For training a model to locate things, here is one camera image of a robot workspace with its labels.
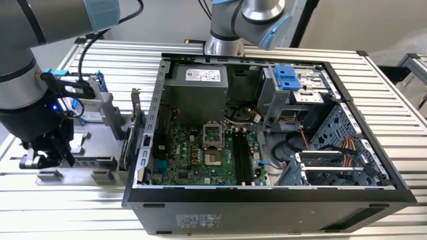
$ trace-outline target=blue cable clip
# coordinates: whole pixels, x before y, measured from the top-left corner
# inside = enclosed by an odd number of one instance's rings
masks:
[[[66,76],[68,76],[68,74],[70,74],[70,71],[68,71],[68,70],[55,70],[55,71],[52,72],[52,75],[54,75],[55,77],[66,77]]]
[[[261,159],[257,159],[257,163],[258,164],[263,164],[263,165],[271,165],[273,164],[270,161],[263,161]]]
[[[277,65],[275,66],[275,78],[279,81],[279,87],[282,90],[299,90],[301,81],[295,75],[294,68],[291,66]]]
[[[102,71],[98,70],[98,72],[95,73],[95,75],[99,78],[99,89],[103,93],[108,93],[108,88],[107,88],[107,84],[106,84],[106,78],[104,78],[104,74],[102,73]]]

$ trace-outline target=black cable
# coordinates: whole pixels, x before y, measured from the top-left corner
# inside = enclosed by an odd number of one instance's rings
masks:
[[[421,102],[421,104],[418,105],[418,110],[422,109],[422,107],[425,106],[425,103],[426,103],[426,100],[423,100],[423,101]]]
[[[206,10],[213,17],[213,13],[211,13],[211,10],[210,10],[209,4],[207,4],[207,0],[203,0],[203,2],[205,2]]]
[[[144,3],[143,0],[136,0],[139,3],[139,9],[136,12],[134,12],[131,15],[126,16],[124,18],[120,19],[119,24],[123,24],[124,22],[127,22],[128,20],[134,19],[138,15],[142,14],[143,10],[144,10]],[[103,35],[110,31],[111,28],[100,31],[96,36],[94,37],[94,39],[88,42],[88,44],[86,45],[82,55],[80,55],[80,59],[79,59],[79,65],[78,65],[78,74],[79,74],[79,79],[78,81],[82,82],[83,81],[83,74],[82,74],[82,68],[83,68],[83,61],[86,59],[86,55],[87,52],[91,48],[91,46],[94,45],[94,43],[103,37]]]
[[[291,162],[290,159],[282,159],[282,158],[279,158],[279,157],[277,156],[277,149],[278,149],[279,147],[283,147],[283,145],[286,145],[286,146],[289,147],[289,149],[291,149],[295,153],[298,153],[298,152],[301,152],[301,151],[305,150],[305,149],[294,146],[294,145],[290,143],[290,140],[291,140],[293,138],[295,138],[297,136],[299,136],[299,135],[301,135],[299,132],[291,132],[291,133],[289,133],[289,134],[286,135],[286,137],[285,137],[285,140],[279,141],[279,142],[274,145],[274,147],[273,147],[273,149],[271,149],[271,152],[270,152],[274,160],[279,161],[281,163],[286,162],[286,164],[289,164],[289,163]]]
[[[285,153],[285,155],[287,155],[289,157],[291,157],[291,155],[287,153],[287,151],[286,151],[286,145],[283,144],[282,145],[282,152]]]
[[[80,101],[79,98],[74,98],[74,99],[79,102],[79,104],[82,106],[82,112],[78,116],[72,116],[72,118],[79,119],[83,116],[83,114],[86,113],[86,105],[83,104],[83,102]]]
[[[201,1],[201,0],[198,0],[198,1],[199,1],[201,7],[202,7],[202,9],[203,9],[203,11],[205,11],[209,19],[213,20],[211,15],[210,15],[209,11],[206,10],[206,7],[205,7],[203,4],[202,4],[202,1]]]
[[[277,167],[273,163],[271,164],[266,164],[266,165],[271,166],[274,169],[283,170],[283,168]]]
[[[237,114],[237,112],[238,112],[238,107],[233,110],[233,112],[231,112],[231,115],[230,115],[230,117],[234,117],[235,116],[235,114]]]

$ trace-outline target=label sticker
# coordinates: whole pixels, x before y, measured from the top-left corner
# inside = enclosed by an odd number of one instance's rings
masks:
[[[186,80],[202,82],[221,82],[222,71],[210,69],[187,69]]]
[[[254,118],[254,122],[259,124],[261,120],[262,120],[262,116],[259,114],[257,114],[257,116]]]
[[[176,214],[176,225],[179,228],[219,228],[222,214]]]

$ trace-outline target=green circuit board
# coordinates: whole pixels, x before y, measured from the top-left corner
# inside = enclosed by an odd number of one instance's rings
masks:
[[[225,147],[221,150],[205,149],[203,128],[176,128],[172,136],[167,174],[162,177],[162,185],[235,186],[237,170],[231,134],[231,132],[225,133]],[[253,147],[253,151],[261,155],[255,132],[247,135],[247,142]],[[250,161],[255,175],[254,154],[250,154]],[[255,185],[258,186],[266,185],[263,167],[259,170],[261,175],[254,178]]]

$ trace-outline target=motherboard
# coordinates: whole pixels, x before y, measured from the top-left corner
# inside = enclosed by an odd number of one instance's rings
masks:
[[[172,133],[167,171],[162,176],[155,174],[154,184],[266,185],[265,167],[257,162],[262,159],[262,153],[255,132],[223,131],[221,126],[217,128],[215,124],[206,124],[203,128],[175,128]],[[235,138],[239,135],[243,138],[241,144],[247,145],[245,157],[241,152],[237,153],[234,135]],[[250,178],[243,184],[239,178],[242,173]]]

